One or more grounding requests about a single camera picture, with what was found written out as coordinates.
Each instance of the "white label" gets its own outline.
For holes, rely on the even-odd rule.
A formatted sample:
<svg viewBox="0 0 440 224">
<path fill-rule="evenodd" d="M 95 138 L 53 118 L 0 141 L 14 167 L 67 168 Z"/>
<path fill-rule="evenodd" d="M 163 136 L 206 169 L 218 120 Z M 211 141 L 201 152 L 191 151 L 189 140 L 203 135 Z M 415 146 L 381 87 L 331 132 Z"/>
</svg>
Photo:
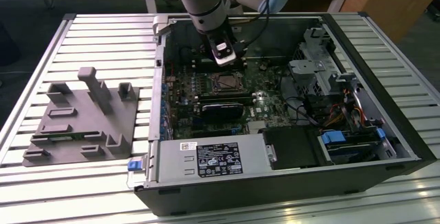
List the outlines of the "white label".
<svg viewBox="0 0 440 224">
<path fill-rule="evenodd" d="M 222 43 L 221 45 L 218 45 L 218 50 L 223 50 L 227 48 L 227 43 Z"/>
<path fill-rule="evenodd" d="M 195 150 L 198 143 L 181 143 L 181 150 Z"/>
</svg>

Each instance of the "aluminum extrusion table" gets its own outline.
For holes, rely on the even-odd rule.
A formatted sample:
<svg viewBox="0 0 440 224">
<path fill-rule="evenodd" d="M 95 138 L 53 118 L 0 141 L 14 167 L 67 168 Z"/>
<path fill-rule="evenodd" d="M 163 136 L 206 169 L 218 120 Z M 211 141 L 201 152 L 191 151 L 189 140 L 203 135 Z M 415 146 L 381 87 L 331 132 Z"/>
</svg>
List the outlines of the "aluminum extrusion table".
<svg viewBox="0 0 440 224">
<path fill-rule="evenodd" d="M 363 193 L 305 199 L 181 217 L 157 217 L 127 187 L 127 162 L 23 167 L 50 99 L 50 83 L 77 79 L 82 66 L 98 69 L 110 88 L 141 87 L 134 155 L 149 151 L 149 117 L 157 44 L 154 14 L 66 16 L 0 132 L 2 223 L 425 223 L 440 220 L 440 163 L 390 179 Z M 334 18 L 394 97 L 431 150 L 440 157 L 440 96 L 369 17 Z M 350 66 L 338 53 L 347 71 Z"/>
</svg>

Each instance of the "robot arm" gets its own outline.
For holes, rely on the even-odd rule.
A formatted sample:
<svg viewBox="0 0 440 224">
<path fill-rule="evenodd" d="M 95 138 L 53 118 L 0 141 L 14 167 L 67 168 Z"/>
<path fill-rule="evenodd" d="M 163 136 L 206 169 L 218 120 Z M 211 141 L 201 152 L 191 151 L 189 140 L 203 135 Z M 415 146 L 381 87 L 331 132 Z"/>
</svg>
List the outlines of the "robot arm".
<svg viewBox="0 0 440 224">
<path fill-rule="evenodd" d="M 193 23 L 205 37 L 206 47 L 213 52 L 218 65 L 231 64 L 245 54 L 246 45 L 238 43 L 229 22 L 229 7 L 223 0 L 182 0 Z M 265 12 L 267 0 L 231 0 Z M 270 0 L 271 13 L 279 12 L 287 0 Z"/>
</svg>

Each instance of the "blue latch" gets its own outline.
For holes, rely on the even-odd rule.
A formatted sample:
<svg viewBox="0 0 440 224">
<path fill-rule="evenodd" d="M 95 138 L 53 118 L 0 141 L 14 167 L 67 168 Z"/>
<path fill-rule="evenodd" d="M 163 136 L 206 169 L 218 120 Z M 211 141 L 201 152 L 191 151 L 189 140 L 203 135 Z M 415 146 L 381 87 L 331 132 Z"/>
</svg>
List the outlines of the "blue latch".
<svg viewBox="0 0 440 224">
<path fill-rule="evenodd" d="M 325 144 L 329 143 L 343 143 L 346 142 L 346 137 L 342 131 L 329 131 L 322 135 Z"/>
<path fill-rule="evenodd" d="M 129 171 L 142 171 L 143 170 L 143 161 L 131 161 L 129 163 Z"/>
<path fill-rule="evenodd" d="M 387 138 L 386 131 L 382 128 L 377 130 L 381 140 Z"/>
</svg>

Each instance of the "power supply label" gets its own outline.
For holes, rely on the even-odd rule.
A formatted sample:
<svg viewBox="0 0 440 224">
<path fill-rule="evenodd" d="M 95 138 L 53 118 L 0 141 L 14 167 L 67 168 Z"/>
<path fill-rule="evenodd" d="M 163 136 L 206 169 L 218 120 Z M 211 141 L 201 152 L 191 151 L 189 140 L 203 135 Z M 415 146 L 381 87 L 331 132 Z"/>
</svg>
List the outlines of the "power supply label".
<svg viewBox="0 0 440 224">
<path fill-rule="evenodd" d="M 239 144 L 198 146 L 198 169 L 202 178 L 243 174 Z"/>
</svg>

